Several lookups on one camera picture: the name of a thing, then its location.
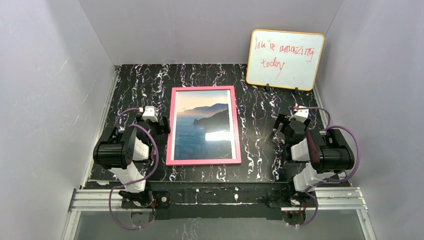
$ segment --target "mountain in photo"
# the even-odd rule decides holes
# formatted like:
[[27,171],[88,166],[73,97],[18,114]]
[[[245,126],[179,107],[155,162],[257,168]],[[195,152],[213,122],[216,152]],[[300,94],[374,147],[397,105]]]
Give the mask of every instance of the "mountain in photo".
[[199,106],[193,109],[178,112],[178,115],[182,116],[212,116],[216,113],[228,110],[228,104],[216,103],[212,106]]
[[193,122],[194,125],[203,126],[205,133],[218,132],[222,130],[230,130],[230,116],[229,111],[224,110],[215,113],[210,117],[203,117],[195,119]]

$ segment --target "red handwritten text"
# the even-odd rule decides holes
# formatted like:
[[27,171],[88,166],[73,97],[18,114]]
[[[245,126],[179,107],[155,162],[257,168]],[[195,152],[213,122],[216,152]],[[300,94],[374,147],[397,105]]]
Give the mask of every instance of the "red handwritten text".
[[254,49],[261,49],[261,48],[265,48],[265,43],[263,41],[259,41],[259,38],[256,37]]
[[273,42],[271,42],[270,40],[268,40],[268,42],[269,42],[269,48],[270,48],[272,51],[274,51],[274,48],[276,47],[276,45],[275,45]]
[[279,72],[275,79],[277,79],[280,76],[281,71],[283,70],[285,62],[281,63],[280,61],[277,61],[277,57],[274,57],[274,60],[272,61],[265,61],[265,59],[262,59],[262,62],[260,62],[264,68],[278,68]]
[[314,48],[304,48],[304,46],[290,46],[290,45],[282,45],[279,47],[280,53],[293,53],[293,54],[299,54],[304,55],[306,57],[309,57],[309,60],[306,60],[306,62],[312,61],[312,58],[314,57]]

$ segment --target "glass panel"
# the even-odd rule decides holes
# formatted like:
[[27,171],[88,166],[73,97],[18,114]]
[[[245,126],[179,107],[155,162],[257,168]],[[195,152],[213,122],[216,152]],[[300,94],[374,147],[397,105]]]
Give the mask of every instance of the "glass panel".
[[[131,227],[129,212],[115,212],[122,224]],[[133,215],[143,224],[148,213]],[[364,240],[356,210],[320,210],[315,220],[302,228],[285,226],[283,221],[265,218],[183,218],[156,220],[143,230],[125,230],[116,225],[108,212],[82,212],[75,236],[77,240]]]

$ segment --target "robotic arm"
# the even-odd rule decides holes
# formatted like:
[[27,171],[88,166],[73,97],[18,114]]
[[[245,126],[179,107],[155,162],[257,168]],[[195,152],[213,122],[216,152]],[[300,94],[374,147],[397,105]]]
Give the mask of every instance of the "robotic arm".
[[308,188],[308,192],[313,192],[319,182],[350,170],[355,164],[354,154],[341,131],[309,131],[308,114],[308,109],[298,109],[293,116],[280,114],[274,125],[274,129],[277,129],[282,124],[282,157],[289,163],[307,162],[302,172],[292,179],[292,196],[305,197]]
[[[146,106],[140,108],[142,116],[137,116],[137,124],[149,131],[155,138],[160,134],[170,133],[167,117],[161,117],[158,121],[156,108]],[[126,127],[118,130],[115,126],[106,127],[100,136],[94,151],[93,158],[96,164],[111,171],[119,181],[126,183],[142,179],[142,176],[134,162],[145,162],[150,159],[153,148],[147,135],[134,127]],[[125,191],[119,194],[129,200],[139,202],[140,205],[149,201],[150,196],[147,188],[147,180],[125,186]]]

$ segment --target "black bracket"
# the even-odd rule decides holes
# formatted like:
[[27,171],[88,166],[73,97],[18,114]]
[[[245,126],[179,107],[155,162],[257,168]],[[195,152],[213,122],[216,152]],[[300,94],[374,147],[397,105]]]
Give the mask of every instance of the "black bracket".
[[278,130],[280,124],[282,124],[281,130],[284,130],[287,127],[287,125],[289,125],[290,123],[289,118],[290,116],[287,116],[284,114],[278,114],[278,117],[274,123],[274,127],[272,128]]
[[291,207],[291,200],[296,200],[300,203],[308,202],[309,206],[313,206],[314,202],[306,192],[296,191],[293,178],[288,182],[288,186],[283,190],[269,190],[266,192],[265,204],[270,208]]
[[293,92],[294,95],[298,95],[299,94],[299,88],[295,88],[293,90],[291,90]]
[[268,93],[269,90],[270,90],[270,85],[267,83],[265,86],[265,93]]
[[[137,121],[137,123],[144,122],[143,116],[141,114],[137,114],[137,116],[135,116],[135,120]],[[157,135],[171,133],[170,121],[167,116],[160,117],[160,120],[158,122],[152,122],[150,120],[147,120],[147,123],[149,125],[149,128],[154,128],[154,131]]]
[[152,194],[148,189],[145,189],[141,192],[128,192],[121,190],[118,194],[123,197],[122,201],[125,201],[125,199],[129,201],[136,201],[139,202],[142,206],[149,205],[153,200]]

